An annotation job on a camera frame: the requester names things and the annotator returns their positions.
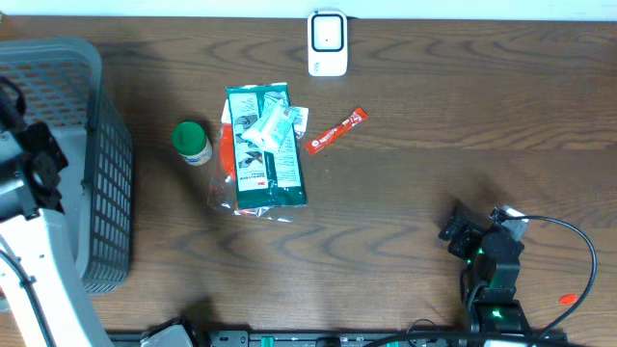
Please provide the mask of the mint green wipes pack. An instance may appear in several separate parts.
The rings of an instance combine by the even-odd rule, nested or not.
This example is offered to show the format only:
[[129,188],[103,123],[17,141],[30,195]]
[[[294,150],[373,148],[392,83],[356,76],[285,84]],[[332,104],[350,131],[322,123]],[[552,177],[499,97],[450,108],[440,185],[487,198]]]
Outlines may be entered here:
[[242,135],[242,139],[271,153],[278,153],[299,117],[296,107],[288,106],[282,98],[265,95],[261,117]]

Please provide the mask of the green grip gloves package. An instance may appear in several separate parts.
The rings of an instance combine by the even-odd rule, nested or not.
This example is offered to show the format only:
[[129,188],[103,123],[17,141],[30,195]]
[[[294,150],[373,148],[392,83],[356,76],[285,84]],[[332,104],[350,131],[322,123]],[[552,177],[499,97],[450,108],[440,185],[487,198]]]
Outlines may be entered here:
[[265,95],[291,106],[284,83],[227,88],[240,209],[307,203],[294,125],[278,153],[261,150],[241,137],[261,117]]

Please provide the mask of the red snack stick packet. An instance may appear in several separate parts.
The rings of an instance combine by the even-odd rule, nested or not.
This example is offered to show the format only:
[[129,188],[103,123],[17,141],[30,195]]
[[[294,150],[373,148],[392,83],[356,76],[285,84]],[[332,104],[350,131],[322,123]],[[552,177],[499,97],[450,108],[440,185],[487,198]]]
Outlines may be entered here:
[[356,125],[367,120],[368,114],[362,107],[357,107],[350,116],[345,119],[339,125],[328,129],[324,133],[320,134],[311,141],[305,143],[305,149],[310,155],[314,155],[320,150],[324,149],[331,143],[335,142],[338,138],[351,130]]

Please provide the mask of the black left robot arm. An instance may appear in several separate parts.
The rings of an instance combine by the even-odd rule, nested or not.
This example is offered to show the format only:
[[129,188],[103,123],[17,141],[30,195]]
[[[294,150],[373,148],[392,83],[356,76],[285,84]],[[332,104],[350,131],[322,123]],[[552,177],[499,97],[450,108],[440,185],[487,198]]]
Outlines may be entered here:
[[109,346],[75,267],[58,189],[68,165],[44,122],[1,80],[1,291],[28,346]]

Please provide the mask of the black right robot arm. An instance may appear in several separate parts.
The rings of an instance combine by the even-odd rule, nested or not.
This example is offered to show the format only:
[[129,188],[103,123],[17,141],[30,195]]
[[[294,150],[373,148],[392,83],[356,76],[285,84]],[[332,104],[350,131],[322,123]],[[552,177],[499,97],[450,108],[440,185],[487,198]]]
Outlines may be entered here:
[[495,208],[490,219],[483,227],[456,211],[439,233],[448,252],[466,263],[460,275],[464,326],[471,333],[529,335],[515,299],[529,220],[509,206]]

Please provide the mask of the red dustpan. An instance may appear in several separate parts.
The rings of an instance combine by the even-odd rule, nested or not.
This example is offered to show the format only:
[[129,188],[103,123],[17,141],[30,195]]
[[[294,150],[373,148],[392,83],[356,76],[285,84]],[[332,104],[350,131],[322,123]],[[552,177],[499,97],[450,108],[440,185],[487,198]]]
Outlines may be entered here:
[[305,214],[304,204],[295,206],[266,206],[239,209],[236,197],[236,174],[233,164],[232,125],[228,102],[225,102],[220,130],[220,143],[216,152],[215,167],[210,178],[207,204],[227,216],[262,218],[271,221],[292,223]]

